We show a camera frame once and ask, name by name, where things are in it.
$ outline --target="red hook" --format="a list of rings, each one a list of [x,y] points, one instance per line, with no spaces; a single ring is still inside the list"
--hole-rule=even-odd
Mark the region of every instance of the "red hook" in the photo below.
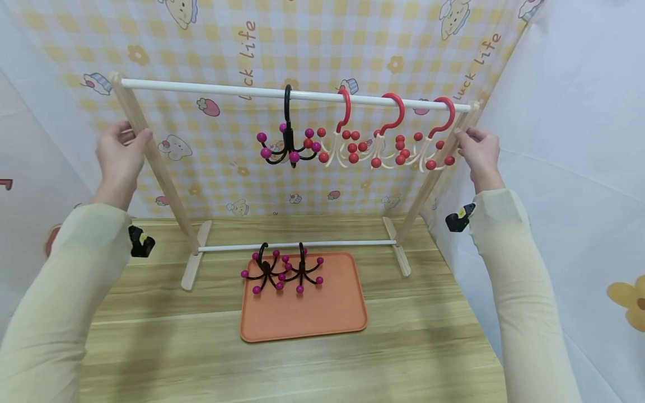
[[[341,132],[341,128],[350,121],[350,114],[352,113],[352,103],[350,102],[350,93],[347,92],[344,85],[338,89],[338,93],[342,94],[342,97],[345,98],[345,118],[338,122],[336,125],[336,133]]]
[[[384,93],[382,98],[392,98],[394,102],[396,102],[397,105],[399,105],[399,118],[394,123],[384,124],[379,132],[381,136],[385,136],[386,129],[394,129],[395,127],[400,125],[401,122],[403,122],[403,118],[405,117],[405,105],[403,105],[403,100],[401,99],[401,97],[399,97],[397,94],[393,92]]]
[[[435,99],[435,102],[443,102],[444,104],[446,104],[446,106],[448,107],[448,110],[450,111],[450,117],[448,118],[448,122],[446,122],[446,124],[444,124],[443,126],[438,126],[430,130],[430,134],[428,134],[429,139],[431,139],[432,136],[435,135],[435,133],[443,132],[444,130],[448,129],[452,125],[452,122],[455,121],[455,104],[452,103],[450,98],[439,97]]]

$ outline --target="orange tray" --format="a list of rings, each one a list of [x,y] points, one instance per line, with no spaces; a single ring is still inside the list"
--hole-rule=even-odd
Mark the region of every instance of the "orange tray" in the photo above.
[[[244,281],[240,321],[240,336],[244,341],[255,343],[330,335],[359,331],[367,326],[367,309],[354,257],[346,252],[310,252],[305,258],[307,268],[315,267],[320,256],[324,263],[311,272],[310,277],[315,280],[322,276],[324,282],[314,285],[305,279],[302,294],[295,292],[298,280],[285,282],[281,291],[267,282],[257,295],[252,290],[261,285],[262,280]],[[294,267],[300,263],[299,254],[289,255],[289,258]],[[249,261],[246,269],[252,277],[262,274],[254,260]],[[276,273],[279,271],[284,271],[280,259],[274,269]]]

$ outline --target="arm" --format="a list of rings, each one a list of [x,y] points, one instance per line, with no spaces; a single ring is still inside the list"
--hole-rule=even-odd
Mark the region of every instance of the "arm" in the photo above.
[[[508,402],[581,402],[528,216],[497,171],[499,141],[477,129],[458,139],[477,191],[470,233],[493,286]]]
[[[130,256],[126,213],[152,133],[99,138],[103,181],[91,204],[74,210],[52,254],[23,297],[0,347],[1,402],[72,402],[92,317]],[[129,146],[123,143],[132,141]]]

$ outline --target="hand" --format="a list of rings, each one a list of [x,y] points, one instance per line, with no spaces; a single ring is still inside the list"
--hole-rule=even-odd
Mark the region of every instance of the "hand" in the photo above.
[[[470,180],[475,184],[475,193],[506,187],[499,170],[499,138],[485,130],[469,128],[455,134],[459,141],[459,155],[470,167]]]
[[[104,203],[127,210],[137,189],[137,177],[143,168],[146,144],[152,131],[145,129],[135,137],[128,121],[111,124],[100,136],[96,157],[103,179],[90,203]]]

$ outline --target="black clip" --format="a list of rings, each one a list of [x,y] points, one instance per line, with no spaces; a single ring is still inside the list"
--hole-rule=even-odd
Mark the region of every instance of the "black clip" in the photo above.
[[[450,232],[462,232],[465,230],[470,222],[468,217],[470,217],[474,209],[475,203],[470,203],[465,205],[457,213],[448,214],[446,216],[446,225]]]
[[[130,233],[130,242],[132,242],[132,250],[130,256],[132,257],[148,257],[152,248],[155,246],[155,240],[146,235],[146,233],[139,227],[131,225],[128,228]]]

